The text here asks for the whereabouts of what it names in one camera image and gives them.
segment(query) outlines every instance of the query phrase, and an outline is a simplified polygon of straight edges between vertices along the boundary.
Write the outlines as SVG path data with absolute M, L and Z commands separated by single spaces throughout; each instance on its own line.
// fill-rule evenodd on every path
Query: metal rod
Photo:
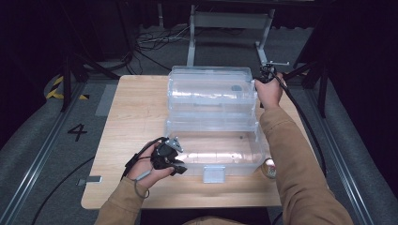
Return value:
M 360 191 L 357 187 L 357 183 L 355 182 L 351 172 L 348 169 L 347 164 L 345 163 L 344 157 L 340 151 L 339 146 L 337 145 L 333 134 L 329 129 L 329 125 L 326 119 L 323 119 L 318 113 L 318 109 L 316 107 L 316 96 L 312 90 L 305 89 L 305 94 L 307 98 L 310 100 L 312 109 L 315 111 L 316 119 L 321 126 L 330 148 L 330 156 L 336 166 L 336 170 L 342 179 L 344 188 L 348 197 L 351 201 L 351 204 L 354 208 L 355 213 L 357 214 L 358 220 L 360 224 L 374 224 L 371 215 L 369 214 L 368 209 L 366 208 L 365 203 L 360 195 Z
M 12 224 L 15 217 L 18 216 L 18 213 L 21 210 L 23 203 L 25 202 L 30 191 L 35 185 L 38 176 L 40 175 L 41 170 L 43 169 L 44 164 L 47 161 L 47 158 L 53 151 L 54 145 L 56 143 L 56 140 L 58 139 L 59 132 L 62 126 L 67 120 L 67 117 L 73 105 L 79 98 L 80 94 L 83 92 L 84 87 L 85 83 L 80 82 L 76 84 L 76 90 L 74 91 L 74 94 L 72 96 L 72 102 L 70 103 L 69 107 L 67 107 L 65 112 L 60 113 L 55 119 L 54 125 L 49 135 L 47 136 L 44 144 L 41 146 L 35 160 L 26 172 L 21 184 L 19 185 L 17 191 L 15 192 L 10 203 L 8 204 L 6 211 L 4 212 L 3 216 L 1 216 L 0 225 Z

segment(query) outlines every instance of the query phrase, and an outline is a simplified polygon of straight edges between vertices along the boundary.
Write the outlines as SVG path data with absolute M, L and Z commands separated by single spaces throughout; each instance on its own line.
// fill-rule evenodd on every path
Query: wooden table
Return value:
M 102 181 L 86 184 L 82 207 L 99 209 L 117 187 L 125 163 L 147 142 L 164 135 L 167 82 L 167 76 L 127 75 L 120 79 L 90 173 L 102 176 Z M 305 135 L 296 108 L 286 95 L 280 105 Z M 262 111 L 258 103 L 258 118 Z M 204 184 L 201 176 L 170 176 L 150 189 L 143 208 L 272 205 L 281 205 L 275 180 L 257 170 L 249 176 L 226 176 L 223 184 Z

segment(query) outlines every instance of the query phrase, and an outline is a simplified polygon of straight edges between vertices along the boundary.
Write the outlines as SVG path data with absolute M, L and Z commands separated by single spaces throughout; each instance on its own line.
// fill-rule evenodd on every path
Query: dark background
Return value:
M 0 147 L 45 103 L 43 89 L 62 66 L 65 38 L 74 52 L 93 61 L 119 59 L 129 51 L 116 2 L 49 2 L 8 1 L 0 7 Z M 397 195 L 397 7 L 371 0 L 336 1 L 333 5 L 338 10 L 326 13 L 277 10 L 273 25 L 316 27 L 298 61 L 326 63 L 340 100 Z M 119 8 L 130 38 L 140 24 L 159 25 L 156 4 L 121 2 Z M 164 26 L 187 23 L 189 8 L 165 5 Z M 59 21 L 51 20 L 48 9 L 60 16 Z

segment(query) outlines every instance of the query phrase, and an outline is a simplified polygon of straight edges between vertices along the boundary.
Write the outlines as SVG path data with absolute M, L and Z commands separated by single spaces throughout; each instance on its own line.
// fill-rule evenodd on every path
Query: handheld controller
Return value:
M 122 174 L 121 179 L 126 176 L 134 164 L 140 160 L 141 155 L 144 151 L 152 144 L 161 141 L 158 147 L 153 151 L 150 161 L 152 162 L 153 168 L 155 170 L 165 169 L 167 167 L 174 167 L 175 170 L 170 175 L 175 175 L 176 173 L 182 174 L 184 173 L 187 168 L 178 166 L 177 164 L 183 164 L 183 161 L 177 160 L 176 157 L 178 156 L 178 152 L 183 152 L 181 145 L 178 142 L 178 138 L 175 137 L 173 139 L 160 137 L 150 143 L 148 143 L 139 153 L 136 153 L 125 165 L 125 171 Z
M 183 149 L 178 142 L 178 137 L 162 142 L 152 153 L 150 160 L 152 162 L 153 168 L 155 170 L 161 170 L 168 167 L 173 167 L 175 170 L 170 174 L 172 176 L 174 176 L 176 173 L 184 173 L 187 168 L 177 165 L 184 163 L 183 161 L 176 159 L 178 152 L 183 152 Z
M 276 76 L 276 68 L 272 64 L 265 64 L 260 67 L 261 76 L 256 78 L 261 83 L 269 83 Z

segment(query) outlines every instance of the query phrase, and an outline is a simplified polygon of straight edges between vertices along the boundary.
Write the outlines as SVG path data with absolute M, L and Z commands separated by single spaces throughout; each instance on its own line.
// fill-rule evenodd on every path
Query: gray carpet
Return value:
M 142 32 L 161 30 L 152 27 Z M 290 62 L 293 64 L 299 55 L 311 29 L 279 29 L 271 30 L 266 44 L 268 60 L 275 62 Z M 196 42 L 196 66 L 225 66 L 248 67 L 253 76 L 258 75 L 259 62 L 254 42 L 261 37 L 257 31 L 245 30 L 205 30 L 198 32 Z M 181 39 L 169 43 L 159 50 L 143 52 L 167 68 L 186 64 L 188 41 Z M 130 63 L 136 73 L 145 75 L 167 75 L 169 70 L 153 63 L 141 54 L 135 54 Z M 102 63 L 108 67 L 115 62 Z M 292 67 L 278 67 L 279 71 L 291 71 Z M 129 74 L 126 68 L 115 71 L 119 75 Z M 328 182 L 336 198 L 347 208 L 355 224 L 360 224 L 357 214 L 346 193 L 340 175 L 330 158 L 330 150 L 321 127 L 316 122 L 317 113 L 310 106 L 306 91 L 295 83 L 300 79 L 293 79 L 289 83 L 292 94 L 310 120 L 317 138 L 321 143 L 326 162 L 328 164 Z M 110 81 L 101 74 L 92 74 L 85 85 L 82 94 L 89 95 L 88 100 L 78 100 L 60 130 L 52 153 L 50 154 L 36 184 L 23 203 L 23 207 L 15 217 L 14 224 L 31 224 L 40 205 L 55 188 L 55 186 L 84 161 L 95 156 L 100 136 L 106 122 L 115 92 L 116 81 Z M 13 194 L 22 181 L 24 173 L 29 169 L 40 147 L 45 142 L 56 116 L 62 106 L 61 99 L 51 98 L 26 121 L 9 140 L 0 152 L 0 212 L 4 212 Z M 327 123 L 338 143 L 350 171 L 358 184 L 363 200 L 375 224 L 396 224 L 398 221 L 398 204 L 386 182 L 383 180 L 367 153 L 360 136 L 353 127 L 344 107 L 334 93 L 331 83 L 327 94 Z M 78 125 L 84 125 L 87 133 L 82 134 L 76 142 L 75 134 L 68 131 Z M 80 205 L 84 187 L 76 186 L 80 178 L 89 174 L 92 161 L 69 177 L 46 202 L 39 214 L 36 224 L 92 224 L 98 214 L 96 210 L 85 210 Z M 270 219 L 273 220 L 281 212 L 281 207 L 268 209 Z

